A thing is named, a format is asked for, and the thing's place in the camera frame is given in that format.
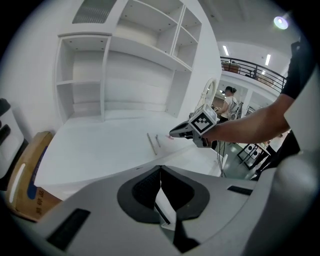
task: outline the white shelving unit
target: white shelving unit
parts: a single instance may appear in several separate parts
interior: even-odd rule
[[[80,23],[68,28],[79,34],[59,39],[54,91],[62,122],[79,117],[104,121],[105,109],[177,117],[201,22],[179,0],[118,0],[110,15],[112,36],[103,35],[101,24]],[[80,32],[91,27],[97,34]]]
[[[201,22],[187,8],[184,9],[173,56],[192,69],[198,41],[201,32]]]
[[[199,41],[202,24],[188,8],[185,8],[181,26]]]
[[[179,22],[183,4],[180,0],[141,0]]]
[[[72,116],[104,117],[105,66],[110,37],[72,35],[59,39],[54,91],[63,123]]]
[[[170,55],[178,23],[164,12],[145,2],[128,1],[120,16],[114,36],[137,41]],[[180,18],[183,6],[177,10]]]

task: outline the white tabletop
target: white tabletop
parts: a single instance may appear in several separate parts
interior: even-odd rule
[[[152,163],[193,145],[192,140],[171,140],[165,136],[181,120],[164,112],[141,114],[135,113],[129,118],[115,115],[105,122],[67,122],[47,148],[35,185],[61,198],[64,196],[57,191],[63,187],[73,188],[65,192],[73,194],[97,179]],[[147,133],[159,134],[162,147],[157,155]]]

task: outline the shelf compartment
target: shelf compartment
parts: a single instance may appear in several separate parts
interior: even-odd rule
[[[100,85],[101,80],[67,80],[67,81],[62,81],[58,82],[56,85],[57,86],[63,86],[63,85]]]
[[[180,27],[180,32],[176,44],[178,46],[190,46],[197,44],[198,41],[183,27]]]
[[[59,112],[65,123],[74,113],[81,112],[82,116],[101,116],[100,109],[100,82],[92,81],[66,81],[57,84],[56,93]]]
[[[202,24],[200,20],[187,8],[185,8],[181,26],[186,29],[194,39],[199,41]]]
[[[106,36],[99,35],[63,37],[56,64],[56,83],[100,80],[107,41]]]
[[[154,32],[163,32],[177,25],[177,22],[162,11],[138,0],[129,0],[121,19],[139,24]]]
[[[168,15],[176,22],[179,21],[183,4],[179,0],[140,0],[141,2],[148,4],[157,10]]]
[[[181,27],[173,51],[173,56],[190,69],[193,67],[198,47],[198,44],[194,42],[192,38],[193,37]]]
[[[173,71],[192,71],[190,67],[158,48],[128,38],[113,36],[111,38],[110,51],[137,56]]]

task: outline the glass panel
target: glass panel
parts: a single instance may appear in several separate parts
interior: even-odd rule
[[[117,0],[84,0],[72,24],[105,23]]]

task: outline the railing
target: railing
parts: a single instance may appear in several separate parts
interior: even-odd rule
[[[279,93],[282,91],[284,85],[286,84],[287,79],[284,76],[264,66],[237,58],[220,58],[222,70],[233,72],[257,80],[273,88]]]

